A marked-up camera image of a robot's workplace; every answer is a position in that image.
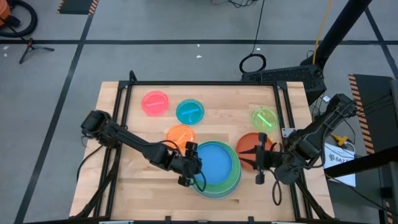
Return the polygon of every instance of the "wooden tabletop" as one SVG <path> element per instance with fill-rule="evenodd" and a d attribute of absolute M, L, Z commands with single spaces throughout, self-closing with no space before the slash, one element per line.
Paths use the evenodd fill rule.
<path fill-rule="evenodd" d="M 96 110 L 113 111 L 117 82 L 103 82 Z M 289 97 L 296 128 L 305 128 L 311 116 L 302 83 L 288 83 Z M 141 108 L 142 97 L 154 90 L 166 93 L 170 100 L 167 112 L 160 117 L 149 117 Z M 149 142 L 165 139 L 167 131 L 180 124 L 175 115 L 177 105 L 193 98 L 202 102 L 205 117 L 192 126 L 197 142 L 223 141 L 232 148 L 240 137 L 256 132 L 250 122 L 252 111 L 258 106 L 267 106 L 276 112 L 274 92 L 271 86 L 152 86 L 137 85 L 132 88 L 127 117 L 129 131 Z M 287 125 L 283 93 L 280 91 L 284 121 Z M 122 109 L 118 115 L 120 123 Z M 281 142 L 280 131 L 268 133 L 274 142 Z M 94 140 L 88 141 L 85 156 L 98 147 Z M 87 160 L 80 172 L 70 215 L 76 215 L 90 200 L 100 179 L 104 149 Z M 123 145 L 118 182 L 114 198 L 112 219 L 116 220 L 213 220 L 245 221 L 253 216 L 256 221 L 293 221 L 294 213 L 288 185 L 281 184 L 282 203 L 274 205 L 272 186 L 275 182 L 266 172 L 265 184 L 255 184 L 256 172 L 243 169 L 238 189 L 229 197 L 210 200 L 198 195 L 193 189 L 178 185 L 178 175 L 160 170 L 148 163 L 140 152 Z M 334 216 L 328 186 L 323 169 L 305 171 L 307 187 L 325 211 Z M 301 214 L 304 217 L 302 195 L 298 192 Z M 104 193 L 101 214 L 108 193 Z"/>

